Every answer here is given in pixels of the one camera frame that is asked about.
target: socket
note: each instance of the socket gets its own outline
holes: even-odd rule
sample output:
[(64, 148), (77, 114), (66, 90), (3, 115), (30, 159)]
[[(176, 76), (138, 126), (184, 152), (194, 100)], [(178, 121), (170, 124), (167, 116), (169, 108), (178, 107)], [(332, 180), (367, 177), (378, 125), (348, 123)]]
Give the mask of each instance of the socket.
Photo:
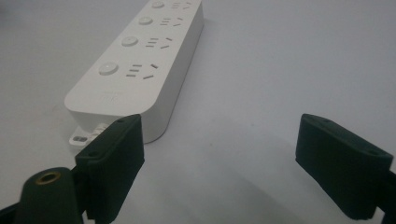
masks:
[(78, 123), (69, 143), (84, 148), (133, 114), (142, 117), (145, 143), (159, 138), (203, 27), (201, 0), (149, 1), (67, 93), (64, 104)]

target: white backdrop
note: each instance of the white backdrop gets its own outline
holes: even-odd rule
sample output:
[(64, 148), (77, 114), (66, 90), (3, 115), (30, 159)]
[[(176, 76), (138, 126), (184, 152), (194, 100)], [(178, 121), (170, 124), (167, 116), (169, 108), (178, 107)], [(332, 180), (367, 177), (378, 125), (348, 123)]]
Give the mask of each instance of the white backdrop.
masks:
[[(0, 0), (0, 207), (74, 166), (64, 97), (146, 3)], [(299, 122), (332, 119), (396, 155), (396, 2), (203, 4), (173, 117), (115, 223), (355, 223), (294, 161)]]

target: white power strip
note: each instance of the white power strip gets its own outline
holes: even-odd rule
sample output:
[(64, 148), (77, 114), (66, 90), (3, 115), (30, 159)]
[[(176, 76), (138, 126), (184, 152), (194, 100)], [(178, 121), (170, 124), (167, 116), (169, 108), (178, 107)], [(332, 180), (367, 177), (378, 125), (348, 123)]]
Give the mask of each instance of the white power strip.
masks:
[(116, 119), (140, 114), (145, 143), (168, 125), (204, 26), (201, 0), (150, 1), (66, 95), (85, 147)]

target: outlet slot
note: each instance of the outlet slot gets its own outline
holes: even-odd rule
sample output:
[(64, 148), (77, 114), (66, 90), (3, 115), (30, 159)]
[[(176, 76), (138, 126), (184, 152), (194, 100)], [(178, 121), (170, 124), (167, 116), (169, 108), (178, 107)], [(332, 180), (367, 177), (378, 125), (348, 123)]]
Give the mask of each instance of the outlet slot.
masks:
[(147, 77), (143, 77), (143, 79), (148, 79), (148, 78), (152, 78), (152, 77), (154, 77), (154, 75), (150, 75), (150, 76), (147, 76)]

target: white button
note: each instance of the white button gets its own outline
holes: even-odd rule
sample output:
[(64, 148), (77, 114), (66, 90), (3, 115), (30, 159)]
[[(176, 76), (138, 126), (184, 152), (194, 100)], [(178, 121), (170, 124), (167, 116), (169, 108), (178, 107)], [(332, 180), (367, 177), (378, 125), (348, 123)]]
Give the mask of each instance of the white button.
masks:
[(153, 2), (151, 6), (154, 8), (161, 8), (164, 6), (164, 4), (163, 2)]
[(121, 43), (124, 47), (131, 47), (135, 44), (137, 44), (137, 38), (134, 36), (127, 36), (122, 39)]
[(114, 74), (119, 70), (119, 66), (116, 63), (104, 63), (99, 68), (99, 74), (102, 76), (108, 76)]
[(150, 23), (152, 23), (152, 18), (150, 17), (142, 17), (139, 20), (140, 25), (149, 25)]

